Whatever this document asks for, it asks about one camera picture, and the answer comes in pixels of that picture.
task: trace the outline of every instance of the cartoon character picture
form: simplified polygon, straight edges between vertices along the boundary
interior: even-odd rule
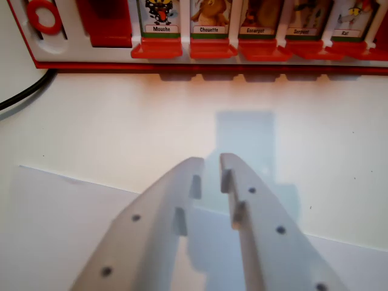
[[[198,6],[199,10],[195,13],[191,20],[198,22],[200,26],[226,26],[229,24],[229,20],[224,16],[224,12],[227,9],[226,0],[198,0],[195,3],[195,7]]]
[[[319,2],[319,0],[307,0],[306,3],[302,3],[302,4],[294,6],[293,11],[303,11],[305,9],[308,10],[308,14],[303,22],[303,28],[306,28],[309,25],[311,16],[313,15],[314,10],[318,6],[318,2]],[[318,26],[319,17],[321,16],[321,14],[322,14],[322,9],[319,8],[314,15],[315,18],[314,18],[314,23],[312,25],[313,28],[316,28]]]
[[[278,23],[281,0],[248,0],[242,27],[271,27]]]
[[[375,0],[356,0],[354,6],[348,9],[347,15],[339,15],[338,23],[348,23],[348,29],[351,30],[357,19],[362,14],[371,12],[375,4]]]
[[[172,0],[145,0],[145,7],[149,8],[150,17],[155,24],[170,25],[169,16],[173,8]]]

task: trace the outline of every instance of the chouette label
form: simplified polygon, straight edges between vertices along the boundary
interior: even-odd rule
[[[190,5],[192,38],[228,37],[232,0],[191,0]]]

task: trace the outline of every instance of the gripper screw hole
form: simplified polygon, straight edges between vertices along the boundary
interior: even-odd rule
[[[317,291],[328,291],[328,288],[323,283],[318,283],[315,288]]]
[[[278,227],[276,228],[276,231],[277,231],[279,234],[281,234],[281,235],[283,235],[283,234],[286,233],[286,229],[284,228],[284,226],[278,226]]]
[[[108,277],[112,274],[113,269],[111,267],[103,267],[101,270],[101,276]]]
[[[139,220],[140,220],[140,218],[141,218],[141,216],[140,216],[140,215],[138,215],[138,214],[135,214],[135,215],[133,215],[133,216],[132,216],[132,221],[133,221],[133,222],[137,222],[137,221],[139,221]]]

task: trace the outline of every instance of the white table surface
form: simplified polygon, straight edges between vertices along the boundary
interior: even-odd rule
[[[44,71],[0,15],[3,101]],[[60,73],[0,114],[0,217],[20,164],[139,193],[190,156],[206,159],[201,205],[226,212],[218,155],[234,152],[304,232],[387,250],[387,92],[382,76]]]

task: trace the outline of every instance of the escargot label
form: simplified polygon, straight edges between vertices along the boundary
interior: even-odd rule
[[[332,0],[295,0],[286,38],[320,39],[332,6]]]
[[[232,0],[191,0],[191,37],[227,38]]]
[[[179,0],[137,0],[141,36],[179,38]]]
[[[271,39],[276,35],[283,0],[244,0],[239,38]]]
[[[376,0],[345,0],[332,40],[363,41],[379,6]]]

